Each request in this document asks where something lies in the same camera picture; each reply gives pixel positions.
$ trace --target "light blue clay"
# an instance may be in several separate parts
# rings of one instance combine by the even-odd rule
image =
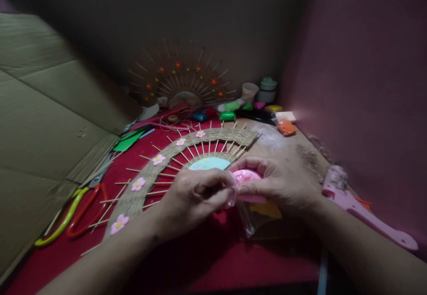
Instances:
[[[198,160],[188,169],[190,170],[208,170],[212,168],[219,168],[225,170],[229,167],[231,163],[225,159],[220,159],[218,157],[206,157],[204,159]]]

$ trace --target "orange clay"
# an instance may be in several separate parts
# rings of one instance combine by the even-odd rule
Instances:
[[[279,128],[279,130],[282,132],[284,136],[289,136],[297,132],[297,129],[295,128],[295,126],[292,125],[292,123],[286,119],[278,120],[277,127]]]

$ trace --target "person's right hand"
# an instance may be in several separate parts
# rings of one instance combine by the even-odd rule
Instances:
[[[262,195],[274,201],[284,212],[302,216],[309,211],[321,196],[314,189],[303,184],[296,175],[278,161],[269,158],[246,156],[233,163],[231,172],[252,169],[263,179],[244,182],[238,188],[240,195]]]

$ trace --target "white container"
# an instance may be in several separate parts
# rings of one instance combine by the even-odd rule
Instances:
[[[243,83],[242,84],[242,98],[245,101],[250,101],[252,104],[254,103],[254,98],[257,92],[259,91],[259,87],[254,83]]]

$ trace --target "woven twine fan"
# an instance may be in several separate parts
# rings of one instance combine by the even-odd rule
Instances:
[[[155,156],[140,155],[141,158],[148,160],[147,164],[141,170],[127,168],[137,172],[136,177],[129,182],[116,183],[124,184],[122,191],[125,191],[121,197],[120,192],[116,199],[108,201],[108,203],[117,202],[117,205],[108,220],[103,241],[110,237],[112,226],[120,222],[118,220],[120,215],[121,218],[124,216],[132,219],[148,206],[158,203],[146,204],[146,199],[151,195],[163,195],[167,190],[152,191],[152,189],[156,185],[169,188],[176,177],[175,174],[181,169],[204,170],[215,167],[226,169],[237,160],[253,144],[259,133],[246,130],[246,124],[242,129],[236,128],[236,125],[237,122],[233,127],[224,128],[222,124],[220,128],[212,128],[211,122],[211,128],[202,130],[199,124],[199,131],[184,136],[179,133],[180,137],[175,140],[168,136],[171,143],[162,150],[153,145],[159,151]],[[224,142],[222,149],[218,148],[219,142]],[[182,155],[186,162],[179,162],[175,158],[178,155]],[[166,169],[170,170],[169,174],[164,173]]]
[[[204,104],[229,100],[228,94],[236,92],[227,91],[225,86],[231,82],[224,84],[221,79],[228,69],[220,74],[216,72],[221,61],[215,61],[213,67],[209,66],[213,62],[214,53],[205,64],[205,48],[202,47],[200,53],[193,55],[192,40],[187,55],[179,51],[177,42],[171,48],[166,39],[163,39],[162,44],[164,52],[160,52],[154,45],[156,55],[153,56],[143,48],[144,54],[129,69],[132,77],[130,93],[138,94],[137,100],[142,106],[152,106],[159,98],[167,97],[169,108],[187,104],[189,109],[194,109]]]

